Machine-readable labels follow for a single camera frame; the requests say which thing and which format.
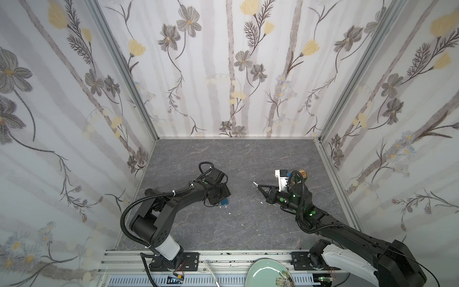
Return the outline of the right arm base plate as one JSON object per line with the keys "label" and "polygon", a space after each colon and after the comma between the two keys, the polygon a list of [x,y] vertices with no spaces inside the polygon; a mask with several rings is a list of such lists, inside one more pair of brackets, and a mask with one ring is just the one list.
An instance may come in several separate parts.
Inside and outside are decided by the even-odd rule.
{"label": "right arm base plate", "polygon": [[331,271],[332,268],[325,263],[321,255],[308,251],[291,252],[291,261],[295,271]]}

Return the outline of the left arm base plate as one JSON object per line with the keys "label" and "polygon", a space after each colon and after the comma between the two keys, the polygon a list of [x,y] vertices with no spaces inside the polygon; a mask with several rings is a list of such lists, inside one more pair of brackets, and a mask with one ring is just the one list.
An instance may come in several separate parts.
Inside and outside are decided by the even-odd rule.
{"label": "left arm base plate", "polygon": [[148,259],[148,268],[150,271],[197,271],[199,265],[199,252],[184,252],[178,254],[173,260],[169,261],[162,255],[154,256],[153,259]]}

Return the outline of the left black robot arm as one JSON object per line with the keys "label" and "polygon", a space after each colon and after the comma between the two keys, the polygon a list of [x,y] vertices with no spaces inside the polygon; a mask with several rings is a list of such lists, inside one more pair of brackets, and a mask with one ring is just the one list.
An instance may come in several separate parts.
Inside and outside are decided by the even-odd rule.
{"label": "left black robot arm", "polygon": [[121,214],[123,234],[151,251],[152,262],[161,267],[177,270],[184,262],[184,249],[171,235],[178,212],[197,202],[216,207],[231,195],[226,173],[209,161],[201,162],[198,168],[199,176],[187,187],[168,193],[147,189],[145,197],[128,205]]}

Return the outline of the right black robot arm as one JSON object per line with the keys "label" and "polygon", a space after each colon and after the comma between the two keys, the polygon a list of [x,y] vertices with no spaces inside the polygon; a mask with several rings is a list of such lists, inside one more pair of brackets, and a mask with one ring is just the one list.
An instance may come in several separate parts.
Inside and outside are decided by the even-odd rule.
{"label": "right black robot arm", "polygon": [[423,287],[427,283],[430,270],[403,242],[369,236],[317,207],[300,171],[279,170],[276,177],[278,185],[256,187],[267,203],[294,215],[302,232],[322,236],[308,251],[311,268],[344,270],[377,287]]}

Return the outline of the blue padlock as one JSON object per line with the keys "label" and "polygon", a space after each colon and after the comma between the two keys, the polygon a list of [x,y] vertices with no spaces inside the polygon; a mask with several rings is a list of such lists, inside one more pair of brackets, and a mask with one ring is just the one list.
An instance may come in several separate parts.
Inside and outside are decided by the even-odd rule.
{"label": "blue padlock", "polygon": [[229,204],[229,198],[228,197],[226,197],[226,198],[224,198],[224,199],[222,199],[220,201],[220,206],[222,206],[222,207],[223,206],[228,206],[228,204]]}

